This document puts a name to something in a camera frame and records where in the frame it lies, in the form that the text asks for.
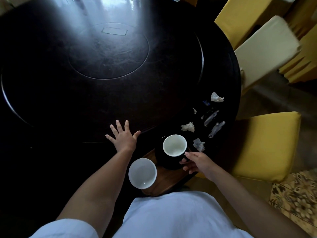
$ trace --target brown wooden tray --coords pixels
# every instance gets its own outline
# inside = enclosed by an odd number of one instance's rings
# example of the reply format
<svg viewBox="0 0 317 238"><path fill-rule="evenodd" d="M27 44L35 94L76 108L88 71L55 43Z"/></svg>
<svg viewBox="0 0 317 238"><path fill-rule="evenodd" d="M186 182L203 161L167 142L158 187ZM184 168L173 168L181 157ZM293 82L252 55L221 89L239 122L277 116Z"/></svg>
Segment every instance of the brown wooden tray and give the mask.
<svg viewBox="0 0 317 238"><path fill-rule="evenodd" d="M171 189L174 185L184 179L188 175L188 171L182 168L177 170L169 170L157 164L155 157L155 149L148 152L143 158L152 160L156 165L157 176L154 184L147 189L143 189L143 194L147 196L160 196Z"/></svg>

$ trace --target white sleeve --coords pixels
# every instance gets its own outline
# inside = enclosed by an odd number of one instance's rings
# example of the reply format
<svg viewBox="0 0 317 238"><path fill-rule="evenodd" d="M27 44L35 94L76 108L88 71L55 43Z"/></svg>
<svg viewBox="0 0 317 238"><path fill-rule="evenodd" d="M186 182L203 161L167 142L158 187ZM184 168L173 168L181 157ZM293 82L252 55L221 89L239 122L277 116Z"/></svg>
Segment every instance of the white sleeve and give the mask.
<svg viewBox="0 0 317 238"><path fill-rule="evenodd" d="M37 230L30 238L98 238L96 230L87 222L62 219L50 222Z"/></svg>

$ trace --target cup rim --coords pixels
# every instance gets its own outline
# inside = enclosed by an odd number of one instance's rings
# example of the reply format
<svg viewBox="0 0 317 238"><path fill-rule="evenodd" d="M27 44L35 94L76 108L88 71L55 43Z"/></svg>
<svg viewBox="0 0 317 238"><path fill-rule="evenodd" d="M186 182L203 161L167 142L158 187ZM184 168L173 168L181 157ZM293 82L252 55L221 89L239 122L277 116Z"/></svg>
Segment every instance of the cup rim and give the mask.
<svg viewBox="0 0 317 238"><path fill-rule="evenodd" d="M156 181L156 177L157 177L157 169L156 169L156 166L155 166L155 164L153 163L152 160L147 159L147 158L139 158L139 159L135 160L135 161L130 165L130 167L129 167L128 176L129 176L129 181L130 181L130 183L132 184L131 179L130 179L130 169L131 169L131 166L132 166L135 162L137 162L138 160L144 160L144 159L147 160L147 161L150 161L151 165L154 167L154 170L155 170L155 176L154 176L153 181L152 181L151 183L149 183L149 185L146 186L145 188L142 188L142 189L147 189L147 188L151 187L151 186L154 184L154 182Z"/></svg>
<svg viewBox="0 0 317 238"><path fill-rule="evenodd" d="M165 151L165 148L164 148L165 141L166 141L169 137L171 137L171 136L180 136L180 137L182 137L182 138L185 140L186 147L185 147L185 149L183 150L183 152L180 153L179 155L169 155L169 154ZM187 141L186 141L186 139L185 139L183 136L181 136L181 135L170 135L170 136L168 136L167 138L165 138L162 147L163 147L163 150L164 150L164 153L165 153L165 154L167 154L168 156L171 156L171 157L177 157L177 156L181 156L181 155L186 151L186 149L187 149Z"/></svg>

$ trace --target white shirt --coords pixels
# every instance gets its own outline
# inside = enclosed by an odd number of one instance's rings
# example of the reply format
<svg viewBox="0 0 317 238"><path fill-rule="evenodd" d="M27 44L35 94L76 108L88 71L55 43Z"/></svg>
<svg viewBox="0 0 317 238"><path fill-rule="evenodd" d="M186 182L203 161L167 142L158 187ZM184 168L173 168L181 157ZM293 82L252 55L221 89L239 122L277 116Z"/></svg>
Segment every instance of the white shirt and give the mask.
<svg viewBox="0 0 317 238"><path fill-rule="evenodd" d="M41 227L31 238L98 238L95 229L81 220L63 219ZM187 191L160 197L136 198L113 238L121 237L252 237L236 228L215 198Z"/></svg>

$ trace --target white chair backrest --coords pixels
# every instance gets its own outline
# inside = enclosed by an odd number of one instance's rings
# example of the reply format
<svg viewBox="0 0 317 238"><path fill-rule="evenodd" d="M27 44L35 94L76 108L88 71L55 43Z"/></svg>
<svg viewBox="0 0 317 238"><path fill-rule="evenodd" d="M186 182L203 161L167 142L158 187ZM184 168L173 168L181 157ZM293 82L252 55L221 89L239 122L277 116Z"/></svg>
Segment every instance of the white chair backrest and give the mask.
<svg viewBox="0 0 317 238"><path fill-rule="evenodd" d="M299 51L299 41L287 22L279 16L272 17L235 51L244 73L242 93L286 64Z"/></svg>

